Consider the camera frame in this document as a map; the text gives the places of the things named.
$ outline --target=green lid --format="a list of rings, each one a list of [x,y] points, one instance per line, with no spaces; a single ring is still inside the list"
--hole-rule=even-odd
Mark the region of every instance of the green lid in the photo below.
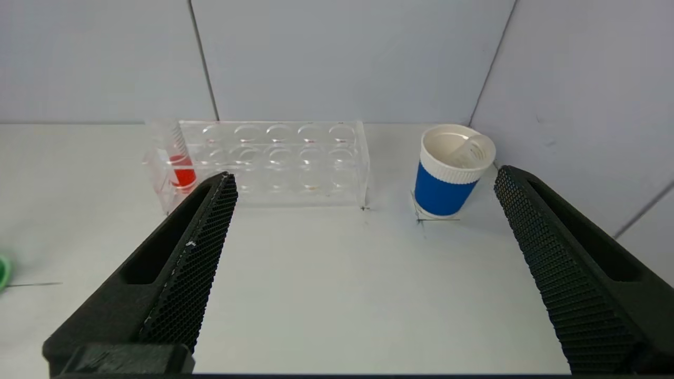
[[[9,282],[9,277],[11,276],[11,263],[9,260],[0,256],[0,291],[2,291],[7,283]]]

